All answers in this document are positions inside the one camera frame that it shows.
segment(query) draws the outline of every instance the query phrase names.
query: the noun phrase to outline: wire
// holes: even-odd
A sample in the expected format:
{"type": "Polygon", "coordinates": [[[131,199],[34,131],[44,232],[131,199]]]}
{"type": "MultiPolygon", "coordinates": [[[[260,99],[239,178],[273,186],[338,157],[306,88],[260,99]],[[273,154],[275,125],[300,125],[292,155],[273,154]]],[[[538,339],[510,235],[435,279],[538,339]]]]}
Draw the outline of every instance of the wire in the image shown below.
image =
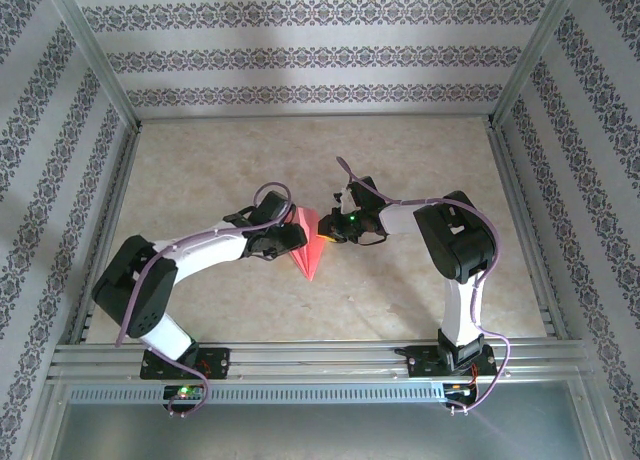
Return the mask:
{"type": "MultiPolygon", "coordinates": [[[[156,355],[157,357],[159,357],[161,360],[167,362],[169,365],[172,365],[176,368],[179,368],[180,370],[184,370],[187,373],[190,373],[191,375],[195,375],[196,377],[198,377],[200,380],[202,380],[202,388],[203,388],[203,392],[202,392],[202,398],[200,398],[200,401],[198,403],[196,403],[192,408],[190,408],[189,410],[187,410],[186,412],[181,412],[180,413],[180,417],[182,418],[186,418],[189,415],[191,415],[192,413],[197,412],[198,410],[200,410],[202,408],[202,406],[207,403],[207,399],[209,398],[209,379],[204,375],[204,373],[199,372],[198,370],[195,370],[193,368],[189,368],[186,365],[183,365],[181,363],[176,362],[175,360],[171,360],[169,357],[167,357],[164,353],[153,350],[153,349],[149,349],[150,352],[152,352],[154,355],[156,355]]],[[[169,400],[169,404],[167,405],[167,409],[169,410],[169,415],[173,416],[176,412],[171,408],[173,405],[173,402],[175,401],[176,397],[172,397],[171,400],[169,400]]]]}
{"type": "Polygon", "coordinates": [[[482,395],[480,395],[480,397],[478,397],[473,404],[471,404],[469,406],[466,406],[466,405],[464,405],[464,404],[462,404],[460,402],[456,402],[454,400],[449,400],[449,403],[451,403],[453,405],[457,405],[458,407],[460,407],[459,410],[452,410],[452,412],[457,411],[457,412],[465,412],[466,413],[468,411],[473,410],[474,408],[478,407],[482,402],[484,402],[486,400],[486,398],[489,396],[489,394],[493,391],[493,389],[496,386],[496,383],[498,383],[498,379],[502,376],[505,368],[507,367],[507,364],[509,363],[509,359],[511,358],[511,343],[509,342],[509,339],[507,337],[505,337],[504,335],[500,334],[500,333],[496,333],[496,332],[491,332],[489,330],[485,330],[484,328],[482,328],[480,326],[480,323],[479,323],[478,319],[476,318],[476,303],[477,303],[477,297],[478,297],[478,289],[484,283],[484,281],[487,279],[487,277],[491,274],[491,272],[493,272],[495,266],[498,264],[498,260],[500,259],[500,252],[502,250],[502,245],[501,245],[501,241],[500,241],[500,235],[498,234],[498,230],[496,229],[495,225],[491,222],[491,220],[489,220],[489,218],[484,213],[480,212],[479,210],[473,208],[470,205],[467,205],[466,203],[459,202],[457,200],[452,200],[452,199],[449,199],[449,198],[426,198],[426,199],[419,199],[419,200],[404,200],[403,201],[403,200],[395,200],[395,199],[393,199],[391,197],[387,197],[386,195],[383,195],[382,193],[380,193],[375,188],[367,185],[365,182],[360,180],[360,178],[358,178],[353,173],[353,171],[351,170],[351,167],[349,167],[349,164],[344,160],[344,158],[336,157],[336,160],[338,161],[338,164],[344,169],[344,171],[347,172],[347,174],[349,175],[349,178],[351,179],[351,181],[359,183],[362,187],[366,188],[367,190],[369,190],[374,195],[377,195],[378,197],[382,198],[387,203],[391,203],[391,204],[394,204],[394,205],[438,205],[440,203],[444,203],[444,204],[447,204],[447,205],[453,205],[455,207],[462,208],[463,210],[466,210],[466,211],[472,213],[473,215],[475,215],[476,217],[478,217],[487,226],[487,228],[491,231],[491,235],[493,236],[493,238],[495,240],[494,257],[493,257],[493,261],[491,262],[491,264],[488,265],[487,269],[479,277],[476,277],[476,280],[475,280],[475,282],[473,284],[473,292],[471,293],[471,321],[473,322],[473,325],[481,333],[483,333],[483,334],[485,334],[487,336],[490,336],[490,337],[498,338],[502,342],[504,342],[505,354],[504,354],[504,360],[502,361],[502,365],[500,365],[500,367],[498,368],[498,371],[497,371],[495,377],[493,378],[493,380],[491,381],[491,383],[489,384],[489,386],[487,387],[487,390],[482,395]]]}
{"type": "Polygon", "coordinates": [[[471,375],[473,378],[469,382],[469,388],[475,390],[478,388],[478,366],[475,363],[471,365],[471,375]]]}
{"type": "MultiPolygon", "coordinates": [[[[200,233],[196,233],[193,235],[189,235],[187,237],[181,238],[180,240],[178,240],[177,242],[175,242],[172,245],[169,245],[167,247],[165,247],[164,249],[162,249],[161,251],[159,251],[158,253],[156,253],[153,257],[151,257],[151,259],[146,263],[146,265],[143,267],[142,271],[140,272],[140,275],[138,276],[138,279],[136,280],[135,285],[133,286],[133,291],[131,292],[131,297],[129,297],[129,303],[127,304],[127,309],[125,310],[125,314],[124,317],[122,318],[122,324],[120,326],[120,332],[118,333],[118,338],[116,339],[116,343],[115,346],[116,348],[119,348],[122,345],[122,341],[124,340],[124,337],[127,334],[127,330],[129,329],[129,323],[131,321],[131,316],[133,315],[133,309],[136,305],[136,301],[138,300],[138,295],[140,295],[140,289],[142,288],[142,284],[144,283],[144,280],[147,278],[147,275],[149,274],[149,271],[151,270],[151,268],[156,264],[156,262],[158,260],[160,260],[164,255],[166,255],[167,253],[171,252],[171,251],[175,251],[178,248],[182,248],[182,247],[186,247],[189,246],[193,243],[199,243],[199,242],[203,242],[203,241],[208,241],[208,240],[213,240],[214,238],[218,238],[221,236],[225,236],[225,235],[239,235],[241,233],[244,232],[252,232],[252,231],[256,231],[256,230],[262,230],[265,228],[269,228],[272,227],[274,225],[278,225],[280,224],[282,221],[285,220],[285,218],[287,217],[287,215],[289,214],[289,210],[291,209],[291,206],[293,205],[293,199],[292,199],[292,195],[291,195],[291,190],[289,190],[289,187],[287,187],[284,183],[280,183],[280,182],[268,182],[265,183],[264,185],[262,185],[255,193],[254,197],[253,197],[253,203],[254,205],[256,205],[258,196],[260,195],[260,193],[262,193],[262,191],[268,187],[279,187],[282,188],[286,195],[287,195],[287,203],[286,203],[286,208],[283,209],[282,213],[280,213],[280,215],[278,215],[276,218],[274,218],[273,220],[270,220],[266,223],[263,223],[261,225],[252,225],[252,226],[248,226],[248,227],[230,227],[230,228],[221,228],[221,229],[214,229],[214,230],[209,230],[206,232],[200,232],[200,233]]],[[[187,412],[182,412],[180,414],[181,417],[186,417],[194,412],[196,412],[197,410],[199,410],[202,405],[205,404],[205,402],[207,401],[207,397],[209,395],[209,380],[207,379],[207,377],[202,374],[201,372],[199,372],[198,370],[194,370],[192,368],[187,367],[186,365],[183,365],[181,363],[176,362],[175,360],[171,360],[169,357],[167,357],[166,355],[164,355],[162,352],[159,352],[155,349],[149,349],[149,351],[151,351],[152,353],[154,353],[157,357],[161,358],[162,360],[164,360],[165,362],[167,362],[168,364],[183,370],[187,373],[190,373],[191,375],[195,375],[196,377],[202,379],[203,384],[204,384],[204,392],[202,395],[202,399],[200,400],[199,403],[197,403],[193,408],[191,408],[190,410],[188,410],[187,412]]],[[[169,402],[169,414],[173,415],[174,411],[171,410],[171,405],[173,404],[173,399],[169,402]]]]}
{"type": "Polygon", "coordinates": [[[200,364],[202,364],[202,366],[204,367],[205,372],[206,372],[207,374],[210,374],[210,373],[211,373],[211,367],[209,366],[209,364],[208,364],[207,362],[205,362],[204,360],[200,360],[200,361],[198,362],[198,365],[200,365],[200,364]]]}

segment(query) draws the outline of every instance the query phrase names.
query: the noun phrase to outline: floral pattern stripe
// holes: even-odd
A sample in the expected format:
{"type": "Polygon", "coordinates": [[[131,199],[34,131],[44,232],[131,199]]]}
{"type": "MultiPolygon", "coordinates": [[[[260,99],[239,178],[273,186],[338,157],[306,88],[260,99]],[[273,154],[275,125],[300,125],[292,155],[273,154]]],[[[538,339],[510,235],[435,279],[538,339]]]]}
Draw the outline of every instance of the floral pattern stripe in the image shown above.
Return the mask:
{"type": "Polygon", "coordinates": [[[324,25],[532,25],[544,0],[296,0],[84,7],[95,32],[324,25]]]}
{"type": "Polygon", "coordinates": [[[129,90],[134,107],[269,105],[280,103],[493,102],[497,84],[300,85],[129,90]]]}
{"type": "Polygon", "coordinates": [[[0,1],[0,65],[4,63],[16,44],[22,29],[33,16],[42,0],[0,1]]]}
{"type": "Polygon", "coordinates": [[[40,123],[44,108],[75,50],[76,42],[64,23],[56,29],[47,48],[27,82],[24,94],[13,108],[0,140],[0,202],[11,185],[11,178],[20,166],[26,147],[40,123]]]}
{"type": "Polygon", "coordinates": [[[100,177],[104,169],[115,132],[120,119],[113,106],[109,108],[101,125],[100,133],[95,141],[93,151],[87,163],[80,185],[75,195],[73,208],[69,212],[65,230],[58,245],[42,298],[38,303],[37,313],[29,328],[25,350],[18,361],[15,380],[9,386],[2,405],[0,418],[0,458],[12,458],[12,439],[22,426],[26,403],[31,397],[38,370],[43,366],[43,355],[49,342],[58,307],[64,298],[69,272],[76,255],[80,238],[86,227],[91,206],[98,189],[100,177]]]}
{"type": "MultiPolygon", "coordinates": [[[[626,372],[627,365],[621,360],[621,349],[616,342],[611,321],[604,312],[600,294],[594,285],[589,265],[576,239],[576,232],[567,214],[558,184],[553,178],[551,166],[542,148],[538,132],[521,96],[516,101],[511,113],[520,138],[524,142],[531,168],[547,207],[556,238],[561,246],[562,258],[566,263],[578,302],[582,307],[586,326],[596,345],[598,358],[602,362],[602,369],[607,377],[609,388],[613,392],[613,401],[617,404],[618,414],[625,424],[625,433],[630,437],[633,453],[640,458],[638,394],[634,390],[631,376],[626,372]]],[[[513,166],[516,168],[510,149],[509,154],[513,166]]],[[[524,194],[525,190],[519,176],[518,181],[524,194]]]]}
{"type": "Polygon", "coordinates": [[[589,152],[547,64],[544,61],[538,62],[530,78],[558,136],[560,147],[591,215],[596,234],[606,249],[606,257],[611,270],[616,274],[618,286],[624,291],[623,298],[628,303],[631,315],[637,320],[636,328],[640,328],[640,266],[636,264],[635,255],[630,253],[629,240],[618,226],[618,217],[612,212],[609,196],[602,187],[598,172],[592,165],[589,152]]]}
{"type": "Polygon", "coordinates": [[[100,249],[100,245],[102,243],[103,236],[105,234],[105,226],[107,221],[110,218],[110,215],[113,214],[110,206],[115,199],[116,186],[118,185],[118,178],[120,178],[120,172],[122,171],[122,166],[126,165],[129,162],[129,157],[134,153],[134,149],[132,148],[132,144],[135,143],[136,134],[130,130],[126,129],[123,134],[124,140],[122,141],[122,147],[120,149],[120,153],[118,155],[118,160],[113,169],[113,174],[111,175],[111,180],[109,184],[109,189],[105,195],[105,200],[102,204],[102,211],[100,213],[100,219],[96,225],[96,233],[91,242],[91,251],[87,255],[89,259],[85,265],[85,275],[82,282],[82,288],[80,289],[80,293],[78,294],[78,300],[72,305],[72,312],[69,314],[69,321],[67,323],[67,331],[65,335],[61,338],[60,343],[67,344],[71,341],[71,337],[73,334],[73,330],[75,328],[76,322],[78,321],[78,314],[80,313],[80,307],[82,306],[82,300],[87,289],[92,288],[90,279],[91,274],[93,273],[93,269],[95,268],[96,260],[98,260],[98,252],[100,249]]]}
{"type": "Polygon", "coordinates": [[[20,297],[26,274],[32,266],[44,227],[99,89],[100,83],[95,74],[91,69],[87,70],[45,163],[33,200],[27,206],[24,223],[18,227],[13,248],[0,271],[0,340],[11,321],[11,311],[20,297]]]}
{"type": "Polygon", "coordinates": [[[640,0],[598,0],[605,7],[623,40],[640,61],[640,0]]]}
{"type": "Polygon", "coordinates": [[[584,93],[591,102],[609,142],[624,166],[631,186],[640,198],[640,131],[629,115],[604,65],[580,29],[575,16],[568,12],[555,31],[555,37],[571,63],[584,93]]]}
{"type": "Polygon", "coordinates": [[[531,220],[531,227],[533,228],[533,233],[536,237],[536,242],[538,245],[538,249],[540,250],[540,255],[542,257],[542,261],[544,262],[544,268],[549,279],[549,286],[551,287],[551,291],[553,292],[553,297],[556,300],[556,305],[558,306],[558,310],[560,311],[560,319],[562,320],[562,325],[564,326],[565,331],[567,332],[567,336],[569,339],[575,338],[571,333],[571,329],[569,327],[569,323],[567,322],[567,316],[565,314],[564,305],[562,303],[562,297],[558,294],[558,287],[556,285],[555,278],[551,273],[551,266],[549,265],[549,258],[547,257],[544,249],[544,245],[542,243],[542,237],[540,236],[540,232],[538,230],[538,226],[536,225],[533,217],[533,210],[531,209],[531,205],[529,205],[529,200],[527,200],[527,196],[525,195],[524,188],[522,186],[522,179],[520,178],[520,173],[518,172],[517,165],[514,160],[513,153],[511,151],[511,146],[509,145],[509,139],[507,137],[507,132],[505,131],[503,126],[500,126],[500,132],[502,133],[502,138],[504,139],[504,145],[509,153],[509,158],[511,159],[511,164],[513,165],[513,171],[518,179],[518,185],[520,186],[520,190],[522,191],[522,198],[524,199],[524,205],[527,208],[527,214],[531,220]]]}
{"type": "Polygon", "coordinates": [[[108,55],[118,74],[267,68],[513,67],[520,47],[299,47],[122,52],[108,55]]]}

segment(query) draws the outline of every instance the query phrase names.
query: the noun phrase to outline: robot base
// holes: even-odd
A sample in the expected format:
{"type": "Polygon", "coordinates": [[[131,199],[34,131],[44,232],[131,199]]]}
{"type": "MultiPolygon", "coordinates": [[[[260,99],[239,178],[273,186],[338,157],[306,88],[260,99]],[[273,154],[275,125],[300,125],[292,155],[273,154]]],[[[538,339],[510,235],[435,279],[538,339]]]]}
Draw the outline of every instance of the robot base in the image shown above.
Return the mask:
{"type": "MultiPolygon", "coordinates": [[[[224,380],[229,371],[230,352],[228,348],[200,347],[194,351],[195,358],[190,358],[185,364],[188,363],[191,368],[198,370],[210,380],[224,380]]],[[[143,380],[196,380],[202,383],[197,377],[169,365],[149,350],[145,350],[142,358],[140,378],[143,380]]]]}
{"type": "MultiPolygon", "coordinates": [[[[397,348],[395,353],[407,359],[407,371],[409,377],[450,377],[451,370],[441,361],[437,345],[410,345],[397,348]]],[[[484,345],[482,351],[473,360],[468,362],[456,375],[471,376],[471,366],[478,368],[478,375],[495,376],[498,373],[493,349],[484,345]]]]}

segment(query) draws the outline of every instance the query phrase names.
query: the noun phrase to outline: white robotic arm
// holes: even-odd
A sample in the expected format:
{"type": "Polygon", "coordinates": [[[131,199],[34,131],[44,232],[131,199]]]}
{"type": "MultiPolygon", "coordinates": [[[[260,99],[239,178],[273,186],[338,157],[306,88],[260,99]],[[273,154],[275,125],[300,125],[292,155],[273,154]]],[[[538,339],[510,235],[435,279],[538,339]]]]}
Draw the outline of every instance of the white robotic arm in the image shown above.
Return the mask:
{"type": "Polygon", "coordinates": [[[305,245],[307,239],[300,225],[278,222],[259,228],[274,218],[284,218],[295,208],[287,202],[271,191],[257,207],[229,215],[215,226],[185,238],[156,242],[139,235],[128,238],[96,283],[92,291],[95,302],[124,326],[128,336],[138,338],[171,360],[185,362],[181,357],[197,344],[165,313],[173,286],[222,262],[249,256],[273,259],[305,245]],[[131,310],[134,287],[150,262],[153,264],[142,279],[131,310]]]}
{"type": "MultiPolygon", "coordinates": [[[[381,240],[364,245],[380,243],[389,235],[421,234],[445,282],[445,314],[438,331],[441,360],[450,371],[468,366],[483,349],[484,336],[477,328],[483,285],[478,279],[493,260],[491,232],[459,206],[387,203],[360,182],[375,190],[371,177],[350,182],[334,195],[340,207],[320,221],[319,233],[338,243],[361,245],[366,232],[379,235],[381,240]]],[[[473,208],[462,192],[453,192],[446,199],[473,208]]]]}

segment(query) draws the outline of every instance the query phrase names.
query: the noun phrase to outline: perforated metal strip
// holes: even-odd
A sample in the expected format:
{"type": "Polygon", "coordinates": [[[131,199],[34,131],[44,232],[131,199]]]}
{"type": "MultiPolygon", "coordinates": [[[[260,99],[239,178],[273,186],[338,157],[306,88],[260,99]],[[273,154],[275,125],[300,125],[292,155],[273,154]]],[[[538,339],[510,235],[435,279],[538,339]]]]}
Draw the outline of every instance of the perforated metal strip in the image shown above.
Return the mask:
{"type": "MultiPolygon", "coordinates": [[[[71,392],[74,404],[157,404],[162,401],[164,387],[92,385],[75,386],[71,392]]],[[[406,385],[216,385],[209,404],[353,404],[353,403],[424,403],[445,399],[440,382],[406,385]]],[[[187,399],[176,403],[193,403],[187,399]]]]}

